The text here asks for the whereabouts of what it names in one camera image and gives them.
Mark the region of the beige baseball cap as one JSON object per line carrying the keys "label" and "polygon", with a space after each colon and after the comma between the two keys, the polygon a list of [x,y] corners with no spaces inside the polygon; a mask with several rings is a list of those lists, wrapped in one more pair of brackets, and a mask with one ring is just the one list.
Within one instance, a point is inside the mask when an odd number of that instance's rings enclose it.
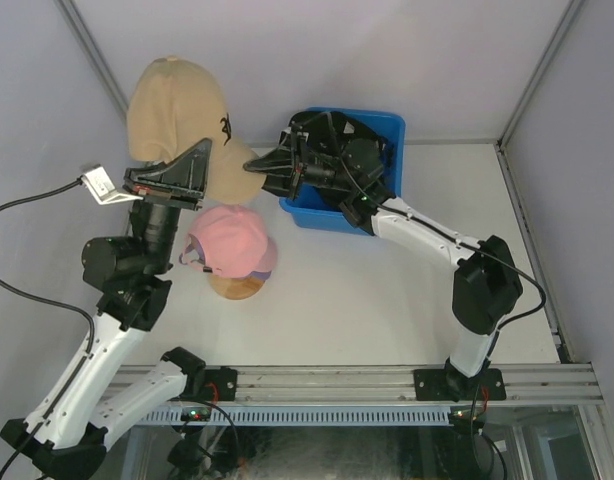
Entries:
{"label": "beige baseball cap", "polygon": [[212,142],[206,196],[244,205],[262,190],[266,176],[244,170],[256,153],[232,132],[225,97],[202,66],[170,56],[143,71],[126,116],[130,156],[170,163],[198,142]]}

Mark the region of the pink baseball cap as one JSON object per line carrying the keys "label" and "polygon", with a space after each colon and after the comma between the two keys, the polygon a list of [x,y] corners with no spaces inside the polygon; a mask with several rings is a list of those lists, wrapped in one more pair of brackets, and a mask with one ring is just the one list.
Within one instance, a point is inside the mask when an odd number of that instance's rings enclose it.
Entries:
{"label": "pink baseball cap", "polygon": [[219,254],[234,255],[243,250],[263,254],[271,238],[263,218],[240,205],[220,205],[202,212],[192,222],[186,238],[188,235],[198,239],[207,264],[215,267]]}

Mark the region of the black baseball cap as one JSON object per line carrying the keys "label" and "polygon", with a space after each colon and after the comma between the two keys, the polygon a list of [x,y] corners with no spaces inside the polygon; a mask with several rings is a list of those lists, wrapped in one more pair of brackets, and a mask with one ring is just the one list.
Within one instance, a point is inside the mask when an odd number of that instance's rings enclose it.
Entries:
{"label": "black baseball cap", "polygon": [[[381,161],[386,169],[393,166],[394,144],[386,137],[379,135],[366,124],[337,110],[329,110],[333,131],[337,137],[340,150],[344,150],[352,140],[365,139],[372,141],[379,150]],[[334,155],[335,149],[331,139],[328,118],[325,111],[301,111],[294,114],[289,125],[303,127],[308,133],[307,145],[323,154]]]}

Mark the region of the wooden hat stand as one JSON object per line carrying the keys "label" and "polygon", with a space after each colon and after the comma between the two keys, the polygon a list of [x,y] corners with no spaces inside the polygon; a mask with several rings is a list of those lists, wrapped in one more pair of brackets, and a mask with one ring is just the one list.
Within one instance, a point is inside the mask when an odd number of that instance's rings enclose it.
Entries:
{"label": "wooden hat stand", "polygon": [[257,294],[265,281],[254,276],[245,278],[225,278],[209,275],[209,285],[221,297],[228,300],[245,300]]}

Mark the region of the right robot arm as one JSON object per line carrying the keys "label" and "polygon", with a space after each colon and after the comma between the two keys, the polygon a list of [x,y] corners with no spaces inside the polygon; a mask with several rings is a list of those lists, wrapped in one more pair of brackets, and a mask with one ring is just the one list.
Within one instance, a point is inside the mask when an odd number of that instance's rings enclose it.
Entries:
{"label": "right robot arm", "polygon": [[365,233],[439,262],[450,276],[458,339],[441,369],[440,391],[452,400],[479,391],[506,317],[523,293],[508,244],[463,235],[410,207],[383,180],[378,140],[288,129],[269,153],[245,163],[266,177],[264,190],[295,199],[303,187],[338,193],[345,220]]}

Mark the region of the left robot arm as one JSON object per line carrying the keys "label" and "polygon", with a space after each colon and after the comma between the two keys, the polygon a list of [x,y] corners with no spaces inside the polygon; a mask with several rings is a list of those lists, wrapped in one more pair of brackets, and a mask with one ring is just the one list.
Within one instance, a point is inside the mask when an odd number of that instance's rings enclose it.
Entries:
{"label": "left robot arm", "polygon": [[112,398],[101,400],[126,357],[144,340],[164,311],[172,286],[164,279],[180,213],[201,208],[212,141],[204,138],[174,160],[129,168],[117,189],[97,165],[51,196],[85,186],[100,205],[129,202],[131,233],[98,237],[83,247],[83,280],[100,292],[95,314],[56,302],[83,315],[88,332],[50,393],[26,418],[11,419],[0,436],[44,477],[89,479],[125,431],[166,400],[193,400],[206,387],[205,364],[177,347],[155,372]]}

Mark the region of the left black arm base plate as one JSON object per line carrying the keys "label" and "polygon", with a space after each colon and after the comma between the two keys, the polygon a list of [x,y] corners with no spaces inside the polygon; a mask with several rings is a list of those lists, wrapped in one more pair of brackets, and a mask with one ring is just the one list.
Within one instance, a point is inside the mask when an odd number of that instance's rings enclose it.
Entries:
{"label": "left black arm base plate", "polygon": [[234,401],[238,371],[229,367],[209,368],[198,373],[186,387],[182,397],[190,401]]}

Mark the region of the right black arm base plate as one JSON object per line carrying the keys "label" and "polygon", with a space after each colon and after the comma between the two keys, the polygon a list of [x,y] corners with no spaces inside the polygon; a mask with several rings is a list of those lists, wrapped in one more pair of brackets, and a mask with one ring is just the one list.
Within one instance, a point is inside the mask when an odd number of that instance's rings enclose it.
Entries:
{"label": "right black arm base plate", "polygon": [[472,400],[474,392],[485,389],[489,399],[504,401],[507,392],[502,371],[488,368],[475,377],[465,377],[450,368],[425,368],[413,371],[415,395],[418,401],[466,401]]}

